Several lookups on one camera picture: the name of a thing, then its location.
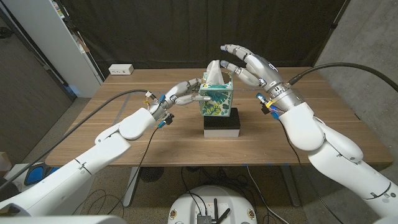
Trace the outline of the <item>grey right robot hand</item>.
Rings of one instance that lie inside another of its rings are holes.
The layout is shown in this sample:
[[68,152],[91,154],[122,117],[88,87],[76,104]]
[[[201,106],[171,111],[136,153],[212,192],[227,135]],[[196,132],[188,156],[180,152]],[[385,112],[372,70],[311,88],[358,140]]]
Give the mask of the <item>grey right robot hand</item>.
[[225,60],[220,65],[235,74],[243,83],[261,87],[270,95],[270,101],[275,107],[288,111],[305,102],[304,98],[283,82],[275,66],[263,57],[240,45],[225,44],[220,49],[237,56],[246,63],[246,67],[239,67]]

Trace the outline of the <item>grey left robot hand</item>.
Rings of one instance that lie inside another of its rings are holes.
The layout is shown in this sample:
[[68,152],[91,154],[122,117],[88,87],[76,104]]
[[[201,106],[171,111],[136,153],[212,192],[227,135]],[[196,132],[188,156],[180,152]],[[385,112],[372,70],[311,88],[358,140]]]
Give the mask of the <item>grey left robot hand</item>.
[[210,101],[210,96],[193,95],[193,93],[198,93],[200,85],[201,79],[198,78],[178,83],[165,95],[154,100],[154,108],[149,110],[151,115],[158,121],[168,114],[167,110],[173,105],[186,105],[193,101]]

